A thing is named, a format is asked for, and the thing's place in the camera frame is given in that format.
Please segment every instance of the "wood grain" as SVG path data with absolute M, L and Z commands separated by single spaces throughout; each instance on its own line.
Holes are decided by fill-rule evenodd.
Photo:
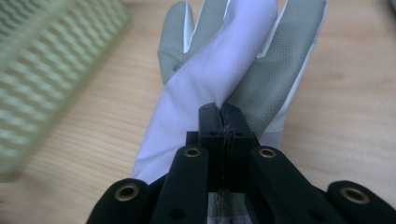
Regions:
M 190 2 L 198 15 L 201 1 Z M 130 176 L 162 90 L 156 51 L 175 2 L 125 3 L 125 37 L 21 176 L 0 184 L 0 224 L 84 223 L 109 185 Z M 314 185 L 348 179 L 396 207 L 395 59 L 388 1 L 329 1 L 280 147 Z

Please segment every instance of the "brass grommet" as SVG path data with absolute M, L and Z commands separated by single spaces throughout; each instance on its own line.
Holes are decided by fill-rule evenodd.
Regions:
M 184 150 L 184 155 L 186 157 L 199 157 L 201 155 L 201 150 L 195 147 L 187 148 Z
M 367 204 L 370 202 L 369 196 L 358 189 L 343 187 L 340 189 L 341 194 L 353 203 Z
M 114 194 L 120 202 L 127 202 L 139 194 L 139 187 L 136 184 L 125 184 L 119 187 Z
M 272 149 L 269 148 L 262 148 L 259 150 L 259 154 L 262 157 L 268 158 L 268 159 L 272 159 L 273 157 L 276 156 L 276 152 L 274 152 Z

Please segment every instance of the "wooden table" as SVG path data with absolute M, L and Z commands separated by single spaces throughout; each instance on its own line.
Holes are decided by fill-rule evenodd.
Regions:
M 84 223 L 130 176 L 163 84 L 157 48 L 176 1 L 129 0 L 130 29 L 25 164 L 0 184 L 0 223 Z M 201 1 L 191 0 L 194 15 Z M 396 207 L 396 14 L 388 1 L 329 0 L 280 149 L 315 186 L 366 186 Z

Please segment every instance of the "green basket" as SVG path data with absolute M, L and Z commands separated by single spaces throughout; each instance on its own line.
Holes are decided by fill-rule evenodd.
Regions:
M 0 1 L 0 180 L 6 180 L 129 21 L 117 0 Z

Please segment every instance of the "white glove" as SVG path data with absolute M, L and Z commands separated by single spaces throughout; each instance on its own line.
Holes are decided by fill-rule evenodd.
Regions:
M 207 15 L 202 12 L 196 34 L 204 25 L 216 32 L 202 42 L 195 43 L 187 3 L 174 5 L 165 19 L 162 39 L 169 41 L 164 49 L 169 57 L 187 52 L 187 60 L 193 46 L 196 53 L 186 63 L 174 59 L 181 67 L 169 68 L 175 74 L 164 86 L 137 155 L 133 178 L 148 184 L 169 171 L 177 149 L 185 144 L 186 132 L 198 130 L 198 108 L 212 102 L 223 105 L 256 59 L 276 20 L 276 0 L 230 0 L 228 4 L 208 0 L 205 5 L 205 10 L 217 10 L 211 13 L 220 15 L 222 25 L 216 32 L 216 25 L 209 25 L 212 21 L 202 20 Z

